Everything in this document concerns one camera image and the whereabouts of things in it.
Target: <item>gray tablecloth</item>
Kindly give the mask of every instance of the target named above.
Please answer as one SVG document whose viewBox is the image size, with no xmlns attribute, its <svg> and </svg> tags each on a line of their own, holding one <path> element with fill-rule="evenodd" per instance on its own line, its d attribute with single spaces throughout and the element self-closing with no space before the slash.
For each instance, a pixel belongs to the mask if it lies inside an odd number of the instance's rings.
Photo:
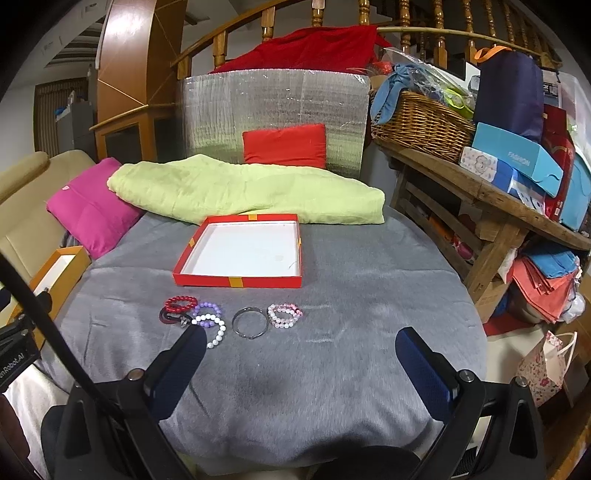
<svg viewBox="0 0 591 480">
<path fill-rule="evenodd" d="M 161 422 L 209 474 L 311 465 L 350 443 L 409 445 L 433 422 L 394 350 L 413 326 L 455 368 L 485 374 L 486 338 L 457 274 L 427 236 L 389 210 L 383 225 L 301 225 L 300 289 L 188 288 L 171 270 L 194 225 L 147 213 L 85 272 L 56 320 L 96 382 L 146 368 L 181 335 L 158 312 L 173 295 L 245 306 L 293 302 L 304 317 L 255 339 L 230 329 Z M 43 368 L 72 381 L 47 346 Z"/>
</svg>

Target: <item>red pillow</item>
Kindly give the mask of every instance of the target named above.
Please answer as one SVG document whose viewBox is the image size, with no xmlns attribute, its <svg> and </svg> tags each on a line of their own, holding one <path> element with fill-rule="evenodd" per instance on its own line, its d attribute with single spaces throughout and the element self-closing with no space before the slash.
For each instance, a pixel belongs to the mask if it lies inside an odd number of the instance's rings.
<svg viewBox="0 0 591 480">
<path fill-rule="evenodd" d="M 324 124 L 243 132 L 244 162 L 326 169 Z"/>
</svg>

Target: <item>yellow tape strip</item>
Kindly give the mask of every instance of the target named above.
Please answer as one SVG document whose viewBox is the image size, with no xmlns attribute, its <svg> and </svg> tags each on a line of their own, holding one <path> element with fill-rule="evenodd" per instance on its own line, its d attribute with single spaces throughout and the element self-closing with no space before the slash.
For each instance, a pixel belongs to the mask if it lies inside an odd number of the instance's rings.
<svg viewBox="0 0 591 480">
<path fill-rule="evenodd" d="M 232 288 L 243 288 L 244 285 L 242 284 L 242 277 L 228 277 L 230 280 L 230 286 Z"/>
</svg>

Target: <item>orange bag handle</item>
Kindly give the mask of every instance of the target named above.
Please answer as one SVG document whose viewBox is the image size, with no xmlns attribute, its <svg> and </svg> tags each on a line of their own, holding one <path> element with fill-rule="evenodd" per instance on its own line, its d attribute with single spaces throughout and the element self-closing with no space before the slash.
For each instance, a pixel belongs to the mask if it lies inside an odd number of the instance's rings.
<svg viewBox="0 0 591 480">
<path fill-rule="evenodd" d="M 481 48 L 476 52 L 476 55 L 474 55 L 474 60 L 476 60 L 476 63 L 482 63 L 503 50 L 511 51 L 511 48 L 505 47 L 504 45 L 495 45 L 492 48 Z"/>
</svg>

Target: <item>light green cloth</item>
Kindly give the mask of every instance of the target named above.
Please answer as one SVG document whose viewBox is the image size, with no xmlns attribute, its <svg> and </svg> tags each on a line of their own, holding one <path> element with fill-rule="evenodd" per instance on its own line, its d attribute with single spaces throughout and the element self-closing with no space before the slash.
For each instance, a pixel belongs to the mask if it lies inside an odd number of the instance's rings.
<svg viewBox="0 0 591 480">
<path fill-rule="evenodd" d="M 236 165 L 195 155 L 123 165 L 107 186 L 132 205 L 196 224 L 243 213 L 296 213 L 300 223 L 384 222 L 381 190 L 314 167 Z"/>
</svg>

